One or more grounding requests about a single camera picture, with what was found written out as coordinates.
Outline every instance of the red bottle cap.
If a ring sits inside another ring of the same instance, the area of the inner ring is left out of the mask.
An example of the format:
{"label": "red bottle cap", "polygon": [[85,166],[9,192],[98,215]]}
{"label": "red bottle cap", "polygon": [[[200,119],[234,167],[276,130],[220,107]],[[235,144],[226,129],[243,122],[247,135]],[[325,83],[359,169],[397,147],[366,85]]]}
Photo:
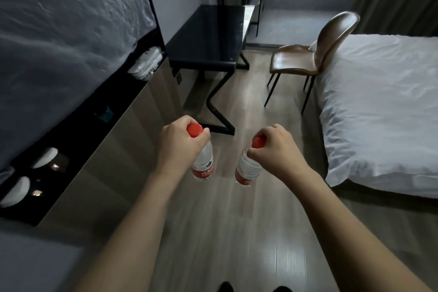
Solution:
{"label": "red bottle cap", "polygon": [[202,131],[203,129],[200,124],[190,124],[187,127],[187,133],[189,133],[191,137],[197,137],[199,134],[202,133]]}
{"label": "red bottle cap", "polygon": [[257,136],[252,140],[252,147],[256,149],[263,148],[265,144],[266,144],[266,136],[264,135]]}

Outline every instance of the bed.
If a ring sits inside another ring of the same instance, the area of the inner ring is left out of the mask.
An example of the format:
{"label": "bed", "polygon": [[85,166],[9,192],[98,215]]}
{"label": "bed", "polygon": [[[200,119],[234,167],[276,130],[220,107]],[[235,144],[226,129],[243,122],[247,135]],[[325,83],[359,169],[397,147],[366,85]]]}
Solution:
{"label": "bed", "polygon": [[327,184],[438,198],[438,37],[350,35],[316,88]]}

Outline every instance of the hand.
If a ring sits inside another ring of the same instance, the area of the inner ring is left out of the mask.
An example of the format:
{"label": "hand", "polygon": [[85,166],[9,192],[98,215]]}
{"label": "hand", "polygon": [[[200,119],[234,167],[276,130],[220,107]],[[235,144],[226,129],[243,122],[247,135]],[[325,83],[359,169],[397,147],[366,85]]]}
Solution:
{"label": "hand", "polygon": [[275,124],[265,127],[254,137],[260,135],[266,136],[266,145],[260,149],[249,148],[248,157],[266,171],[286,183],[311,170],[292,135],[283,126]]}
{"label": "hand", "polygon": [[185,115],[170,125],[164,126],[161,132],[156,173],[176,179],[176,184],[210,140],[208,128],[205,128],[199,136],[190,137],[187,133],[187,126],[193,123],[196,123],[196,120]]}

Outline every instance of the black desk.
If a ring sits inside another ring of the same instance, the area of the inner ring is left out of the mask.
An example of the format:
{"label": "black desk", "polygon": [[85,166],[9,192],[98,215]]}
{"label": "black desk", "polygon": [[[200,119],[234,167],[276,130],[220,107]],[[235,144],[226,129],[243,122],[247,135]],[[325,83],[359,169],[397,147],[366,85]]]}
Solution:
{"label": "black desk", "polygon": [[[234,126],[211,104],[211,98],[234,74],[236,68],[249,69],[242,54],[254,6],[201,5],[166,45],[170,66],[227,72],[207,97],[207,108],[224,126],[202,124],[212,132],[234,135]],[[239,55],[245,64],[237,61]]]}

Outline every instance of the black shoe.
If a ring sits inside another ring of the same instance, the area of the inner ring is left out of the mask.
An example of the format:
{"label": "black shoe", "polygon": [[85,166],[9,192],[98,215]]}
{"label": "black shoe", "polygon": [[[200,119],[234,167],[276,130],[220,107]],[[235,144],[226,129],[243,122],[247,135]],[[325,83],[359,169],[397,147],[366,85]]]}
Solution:
{"label": "black shoe", "polygon": [[218,292],[234,292],[234,290],[229,282],[223,282],[220,285]]}
{"label": "black shoe", "polygon": [[274,290],[274,292],[292,292],[292,290],[286,286],[279,286]]}

